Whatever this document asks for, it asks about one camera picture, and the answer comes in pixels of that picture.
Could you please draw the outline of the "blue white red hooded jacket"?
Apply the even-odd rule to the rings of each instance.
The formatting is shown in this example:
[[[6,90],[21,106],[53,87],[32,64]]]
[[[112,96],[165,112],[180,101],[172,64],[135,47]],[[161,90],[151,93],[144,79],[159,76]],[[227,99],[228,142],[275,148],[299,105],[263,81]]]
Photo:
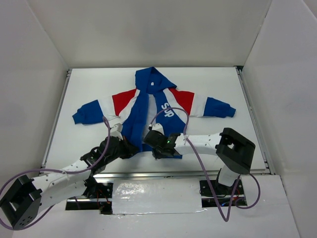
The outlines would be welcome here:
[[[136,71],[136,88],[94,100],[82,105],[72,116],[75,124],[96,124],[119,118],[121,134],[139,152],[152,152],[143,142],[151,120],[160,123],[164,134],[182,133],[187,116],[191,117],[234,117],[235,108],[228,103],[189,91],[179,91],[155,67]]]

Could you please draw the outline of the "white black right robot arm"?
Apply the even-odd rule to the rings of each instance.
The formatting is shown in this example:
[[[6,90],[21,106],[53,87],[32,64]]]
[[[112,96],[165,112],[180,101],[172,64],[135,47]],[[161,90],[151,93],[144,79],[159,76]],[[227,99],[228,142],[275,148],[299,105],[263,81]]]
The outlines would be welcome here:
[[[151,129],[144,138],[157,158],[169,158],[187,154],[203,154],[219,157],[224,163],[215,182],[216,190],[227,194],[239,175],[250,173],[255,144],[232,128],[209,135],[185,135],[172,133],[165,136]]]

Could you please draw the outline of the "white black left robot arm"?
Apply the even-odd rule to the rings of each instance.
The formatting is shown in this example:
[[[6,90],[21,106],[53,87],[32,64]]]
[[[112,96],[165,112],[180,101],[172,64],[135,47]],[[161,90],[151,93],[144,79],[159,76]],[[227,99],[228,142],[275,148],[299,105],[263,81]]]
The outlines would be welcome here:
[[[73,164],[60,169],[47,169],[46,174],[29,178],[27,172],[9,179],[10,188],[0,200],[0,207],[9,221],[4,227],[23,230],[36,223],[36,216],[68,198],[97,193],[94,175],[105,170],[117,158],[128,159],[138,152],[126,138],[110,136],[81,156]]]

